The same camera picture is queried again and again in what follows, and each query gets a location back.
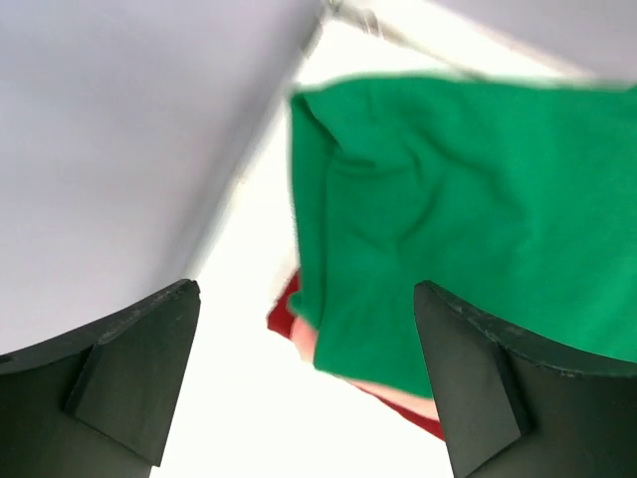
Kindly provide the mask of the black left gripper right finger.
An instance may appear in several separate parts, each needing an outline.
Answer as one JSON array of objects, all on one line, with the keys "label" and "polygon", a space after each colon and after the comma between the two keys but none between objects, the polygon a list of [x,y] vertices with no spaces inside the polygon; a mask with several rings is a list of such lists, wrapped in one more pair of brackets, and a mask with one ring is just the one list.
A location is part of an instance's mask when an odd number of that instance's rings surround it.
[{"label": "black left gripper right finger", "polygon": [[485,313],[432,282],[414,313],[456,477],[633,478],[636,365]]}]

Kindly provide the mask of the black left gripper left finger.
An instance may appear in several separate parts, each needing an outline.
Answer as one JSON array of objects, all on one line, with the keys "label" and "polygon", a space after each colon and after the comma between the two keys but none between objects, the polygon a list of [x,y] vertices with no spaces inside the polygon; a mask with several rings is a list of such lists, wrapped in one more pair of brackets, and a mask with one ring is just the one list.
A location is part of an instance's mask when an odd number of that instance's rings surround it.
[{"label": "black left gripper left finger", "polygon": [[200,313],[180,280],[1,357],[4,478],[147,477],[160,465]]}]

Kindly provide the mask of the green t-shirt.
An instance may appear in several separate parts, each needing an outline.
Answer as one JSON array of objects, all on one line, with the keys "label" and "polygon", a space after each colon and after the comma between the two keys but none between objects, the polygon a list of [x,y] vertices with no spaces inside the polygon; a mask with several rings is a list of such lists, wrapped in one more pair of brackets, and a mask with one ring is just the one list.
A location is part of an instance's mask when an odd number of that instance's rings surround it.
[{"label": "green t-shirt", "polygon": [[431,281],[541,336],[636,358],[636,93],[428,76],[295,93],[295,313],[345,339]]}]

